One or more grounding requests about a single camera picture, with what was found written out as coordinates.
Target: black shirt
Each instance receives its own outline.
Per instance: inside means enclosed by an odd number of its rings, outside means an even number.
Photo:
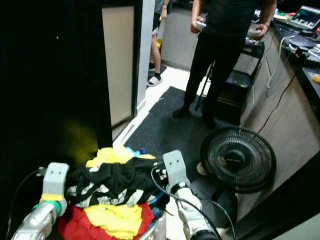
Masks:
[[[222,39],[244,39],[256,8],[263,0],[211,0],[207,32]]]

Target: clothing pile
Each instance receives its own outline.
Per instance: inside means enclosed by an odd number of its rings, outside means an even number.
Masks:
[[[169,197],[152,181],[156,160],[136,156],[124,146],[103,148],[67,178],[69,207],[58,223],[64,239],[139,239],[163,215]]]

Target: remote control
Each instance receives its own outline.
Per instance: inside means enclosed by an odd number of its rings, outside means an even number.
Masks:
[[[257,36],[261,33],[261,30],[256,30],[255,28],[250,28],[248,31],[248,36],[249,37],[253,37],[253,36]]]
[[[198,28],[200,28],[201,30],[203,30],[207,26],[207,24],[205,24],[204,22],[201,22],[201,21],[196,21],[196,26]]]

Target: fan grille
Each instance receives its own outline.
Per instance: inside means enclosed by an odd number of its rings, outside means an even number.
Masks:
[[[228,127],[209,135],[201,147],[201,161],[220,184],[238,193],[252,193],[272,183],[275,154],[256,133]]]

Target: white floor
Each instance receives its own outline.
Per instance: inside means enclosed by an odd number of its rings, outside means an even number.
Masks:
[[[157,101],[161,98],[164,92],[168,90],[169,87],[175,87],[177,89],[186,90],[188,79],[189,79],[189,71],[181,70],[178,68],[167,67],[167,69],[161,75],[163,82],[156,87],[149,87],[146,90],[146,104],[145,107],[141,110],[136,118],[134,118],[129,125],[122,131],[122,133],[117,137],[117,139],[113,142],[113,147],[119,145],[126,145],[126,141],[130,138],[130,136],[135,132],[135,130],[139,127],[139,125],[143,122],[146,116],[149,114],[151,108],[157,103]],[[198,95],[200,95],[201,90],[203,88],[204,80],[200,83],[198,89]],[[205,87],[204,93],[208,92],[210,83],[208,83]],[[185,234],[183,231],[183,224],[178,215],[177,205],[174,199],[171,197],[170,202],[166,207],[167,211],[172,213],[173,216],[169,214],[166,215],[166,237],[169,240],[185,240]]]

